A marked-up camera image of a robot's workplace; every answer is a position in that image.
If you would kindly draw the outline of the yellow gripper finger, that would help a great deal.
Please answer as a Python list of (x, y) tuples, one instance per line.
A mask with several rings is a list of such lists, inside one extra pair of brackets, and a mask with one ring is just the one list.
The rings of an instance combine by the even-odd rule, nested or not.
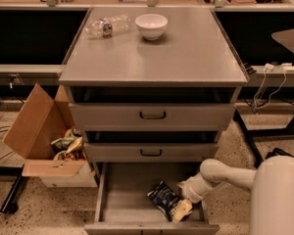
[(191, 213), (192, 203), (186, 199), (180, 200), (173, 212), (172, 221), (179, 223), (186, 215)]

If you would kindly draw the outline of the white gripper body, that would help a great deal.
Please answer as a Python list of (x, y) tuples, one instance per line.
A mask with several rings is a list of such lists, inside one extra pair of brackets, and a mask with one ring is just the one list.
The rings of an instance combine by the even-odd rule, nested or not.
[(218, 186), (218, 183), (209, 181), (201, 173), (197, 173), (187, 180), (178, 182), (177, 186), (181, 189), (184, 199), (192, 204), (196, 204), (202, 201), (205, 195), (213, 191)]

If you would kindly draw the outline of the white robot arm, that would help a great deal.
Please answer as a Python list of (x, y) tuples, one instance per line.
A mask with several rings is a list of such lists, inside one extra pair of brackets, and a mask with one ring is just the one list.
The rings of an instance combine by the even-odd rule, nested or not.
[(181, 221), (204, 197), (224, 183), (251, 193), (249, 235), (294, 235), (294, 158), (274, 156), (256, 169), (206, 159), (200, 171), (180, 182), (172, 220)]

